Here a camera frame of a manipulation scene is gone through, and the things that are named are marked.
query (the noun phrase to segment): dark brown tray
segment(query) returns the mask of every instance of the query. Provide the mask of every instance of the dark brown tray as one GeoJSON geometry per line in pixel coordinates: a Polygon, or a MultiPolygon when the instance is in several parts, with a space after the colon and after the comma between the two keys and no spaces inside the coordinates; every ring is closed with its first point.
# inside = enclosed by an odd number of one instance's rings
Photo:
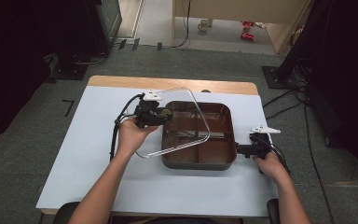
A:
{"type": "MultiPolygon", "coordinates": [[[[198,103],[208,123],[208,141],[162,155],[162,162],[172,169],[226,170],[237,158],[231,113],[226,105],[198,103]]],[[[163,126],[162,149],[201,139],[207,133],[204,122],[192,102],[169,102],[172,120],[163,126]]]]}

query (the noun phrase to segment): wooden table edge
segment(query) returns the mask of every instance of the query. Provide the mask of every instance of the wooden table edge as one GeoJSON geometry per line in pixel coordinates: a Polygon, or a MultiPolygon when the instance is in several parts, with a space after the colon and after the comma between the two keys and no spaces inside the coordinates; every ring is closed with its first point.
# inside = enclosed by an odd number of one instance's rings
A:
{"type": "Polygon", "coordinates": [[[257,87],[252,82],[194,80],[161,77],[93,76],[89,79],[88,86],[152,90],[168,90],[176,87],[187,87],[193,92],[207,90],[217,93],[258,95],[257,87]]]}
{"type": "Polygon", "coordinates": [[[56,215],[58,213],[58,209],[45,209],[41,208],[40,212],[42,212],[45,215],[56,215]]]}

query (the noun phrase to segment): black cable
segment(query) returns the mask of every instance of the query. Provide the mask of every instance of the black cable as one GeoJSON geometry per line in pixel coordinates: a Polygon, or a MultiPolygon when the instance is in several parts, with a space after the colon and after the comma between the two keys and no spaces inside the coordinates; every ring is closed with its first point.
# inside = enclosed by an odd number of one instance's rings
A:
{"type": "Polygon", "coordinates": [[[326,191],[324,189],[324,182],[321,179],[321,175],[319,174],[319,170],[318,170],[318,168],[316,166],[315,159],[313,157],[312,147],[311,147],[311,144],[310,144],[310,125],[308,123],[307,105],[306,104],[304,104],[304,115],[305,115],[305,123],[306,123],[306,126],[307,126],[307,137],[308,137],[308,146],[309,146],[309,149],[310,149],[310,158],[312,160],[313,168],[315,169],[316,175],[318,176],[318,180],[319,180],[319,184],[321,185],[322,193],[324,194],[324,200],[325,200],[326,205],[327,205],[327,210],[328,210],[328,215],[330,216],[330,221],[331,221],[332,224],[334,224],[334,218],[333,218],[333,214],[331,212],[330,203],[329,203],[329,201],[327,199],[327,194],[326,194],[326,191]]]}
{"type": "Polygon", "coordinates": [[[328,12],[327,12],[327,19],[326,19],[326,24],[324,27],[324,37],[323,37],[322,46],[321,46],[320,51],[316,53],[316,56],[309,56],[307,58],[299,58],[299,59],[295,60],[294,62],[291,63],[291,66],[295,67],[299,62],[302,62],[302,61],[318,59],[323,54],[325,39],[327,37],[327,30],[328,30],[328,25],[329,25],[329,21],[330,21],[331,9],[333,8],[334,2],[335,2],[335,0],[332,0],[332,2],[330,4],[330,8],[328,9],[328,12]]]}
{"type": "Polygon", "coordinates": [[[191,9],[191,0],[188,1],[188,8],[187,8],[187,27],[186,27],[186,36],[185,39],[182,41],[182,43],[178,46],[173,46],[172,48],[180,48],[182,47],[188,40],[188,18],[190,17],[190,9],[191,9]]]}
{"type": "Polygon", "coordinates": [[[307,104],[308,101],[309,101],[309,98],[308,98],[307,94],[306,94],[305,92],[301,92],[301,93],[304,93],[304,94],[305,94],[306,99],[300,99],[300,98],[298,97],[298,94],[296,94],[297,100],[298,100],[299,102],[302,102],[302,103],[304,103],[304,104],[307,104]]]}
{"type": "Polygon", "coordinates": [[[290,91],[284,92],[283,94],[281,94],[281,95],[279,95],[279,96],[273,98],[273,99],[270,100],[269,102],[265,103],[265,104],[263,105],[263,108],[266,107],[267,105],[270,105],[270,104],[274,103],[275,101],[279,100],[280,98],[282,98],[282,97],[285,96],[285,95],[291,94],[291,93],[293,93],[293,92],[294,92],[294,93],[303,92],[303,91],[300,90],[301,88],[305,88],[305,86],[300,86],[300,87],[298,87],[298,88],[295,88],[295,89],[292,89],[292,90],[290,90],[290,91]]]}
{"type": "Polygon", "coordinates": [[[106,55],[107,54],[104,54],[103,55],[103,57],[100,59],[100,60],[98,60],[98,61],[95,61],[95,62],[89,62],[89,63],[75,63],[75,64],[96,64],[96,63],[100,63],[101,61],[103,61],[103,59],[105,59],[106,58],[106,55]]]}
{"type": "Polygon", "coordinates": [[[118,128],[119,128],[120,122],[121,122],[121,117],[123,117],[124,112],[129,107],[129,105],[132,103],[132,101],[134,101],[136,98],[143,98],[144,96],[145,96],[145,94],[142,93],[142,94],[137,94],[137,95],[133,96],[132,98],[130,98],[130,100],[127,102],[127,104],[121,110],[121,113],[117,116],[117,119],[115,120],[115,128],[113,129],[112,145],[110,146],[110,161],[115,156],[116,138],[117,138],[118,128]]]}
{"type": "Polygon", "coordinates": [[[307,86],[308,85],[309,72],[306,72],[304,70],[304,67],[299,66],[299,65],[296,65],[294,67],[294,69],[295,69],[295,78],[296,78],[297,85],[307,86]]]}
{"type": "MultiPolygon", "coordinates": [[[[191,0],[188,1],[188,8],[187,8],[187,17],[186,17],[186,23],[185,24],[185,21],[184,21],[184,25],[185,25],[185,28],[186,28],[186,36],[185,36],[185,39],[182,41],[182,43],[178,46],[162,46],[164,49],[177,49],[177,48],[180,48],[182,47],[186,42],[187,40],[190,41],[189,39],[189,31],[188,31],[188,19],[190,17],[190,9],[191,9],[191,0]]],[[[143,47],[153,47],[155,48],[156,46],[155,45],[138,45],[138,46],[143,46],[143,47]]]]}
{"type": "Polygon", "coordinates": [[[293,109],[293,108],[295,108],[296,106],[301,105],[301,104],[304,104],[304,103],[303,103],[303,102],[300,102],[300,103],[298,103],[298,104],[296,104],[296,105],[289,106],[289,107],[287,107],[287,108],[285,108],[285,109],[283,109],[283,110],[281,110],[281,111],[279,111],[279,112],[277,112],[277,113],[275,113],[275,114],[273,114],[273,115],[271,115],[271,116],[269,116],[269,117],[266,117],[266,119],[275,119],[275,118],[278,117],[281,113],[283,113],[283,112],[285,112],[285,111],[287,111],[287,110],[289,110],[289,109],[293,109]]]}
{"type": "Polygon", "coordinates": [[[270,143],[268,143],[268,142],[266,142],[263,139],[258,138],[258,137],[253,136],[253,138],[257,139],[257,141],[263,143],[264,145],[269,147],[273,152],[275,152],[275,154],[278,156],[279,161],[281,162],[281,164],[283,165],[284,169],[286,170],[287,174],[289,174],[289,175],[291,174],[290,170],[289,170],[289,167],[287,166],[287,163],[286,163],[286,158],[284,157],[283,152],[278,147],[277,147],[277,149],[278,149],[277,150],[275,147],[273,147],[275,145],[270,144],[270,143]]]}

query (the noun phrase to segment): white table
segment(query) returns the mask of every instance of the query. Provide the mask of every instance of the white table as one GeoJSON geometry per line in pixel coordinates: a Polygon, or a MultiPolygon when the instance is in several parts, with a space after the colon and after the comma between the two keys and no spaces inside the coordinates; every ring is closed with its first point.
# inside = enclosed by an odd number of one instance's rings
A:
{"type": "MultiPolygon", "coordinates": [[[[147,89],[85,89],[36,208],[55,214],[63,204],[82,200],[109,162],[115,118],[133,95],[143,91],[147,89]]],[[[250,144],[251,128],[266,124],[258,95],[194,94],[199,102],[229,107],[240,144],[250,144]]],[[[161,130],[146,138],[140,152],[159,150],[161,130]]],[[[173,170],[161,157],[134,155],[112,211],[134,216],[267,217],[266,203],[272,198],[277,198],[276,186],[242,155],[226,171],[173,170]]]]}

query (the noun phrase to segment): gray floor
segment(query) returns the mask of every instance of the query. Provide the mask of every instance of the gray floor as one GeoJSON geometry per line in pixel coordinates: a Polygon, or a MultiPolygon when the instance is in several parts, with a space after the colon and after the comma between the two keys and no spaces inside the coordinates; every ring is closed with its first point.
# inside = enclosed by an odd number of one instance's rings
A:
{"type": "MultiPolygon", "coordinates": [[[[264,28],[251,27],[247,33],[254,35],[254,40],[244,40],[241,39],[243,26],[240,21],[214,20],[213,26],[203,34],[199,32],[199,23],[200,19],[190,18],[188,20],[190,41],[182,46],[183,49],[208,49],[275,55],[267,30],[264,28]]],[[[176,18],[175,46],[182,43],[186,36],[186,26],[186,18],[176,18]]],[[[164,46],[171,46],[172,1],[145,0],[134,38],[140,38],[139,43],[143,45],[157,45],[160,42],[164,46]]],[[[289,50],[290,47],[286,48],[282,55],[286,55],[289,50]]]]}
{"type": "MultiPolygon", "coordinates": [[[[283,91],[268,88],[261,66],[279,66],[284,56],[260,52],[204,49],[157,51],[145,46],[132,51],[131,46],[121,50],[114,47],[105,60],[89,66],[82,81],[58,80],[56,84],[42,84],[7,131],[0,135],[0,223],[39,221],[36,202],[91,76],[254,82],[265,103],[283,91]],[[69,103],[62,100],[75,101],[67,117],[69,103]]],[[[286,96],[266,107],[265,114],[271,115],[295,103],[295,96],[286,96]]],[[[345,148],[326,147],[319,121],[311,107],[307,111],[312,150],[334,220],[343,224],[358,223],[358,160],[345,148]]],[[[272,135],[272,140],[285,154],[312,223],[329,223],[324,196],[310,159],[304,107],[298,106],[276,119],[270,119],[268,125],[282,131],[272,135]]],[[[52,219],[53,216],[45,216],[43,223],[51,223],[52,219]]],[[[269,222],[265,218],[246,218],[245,223],[269,222]]]]}

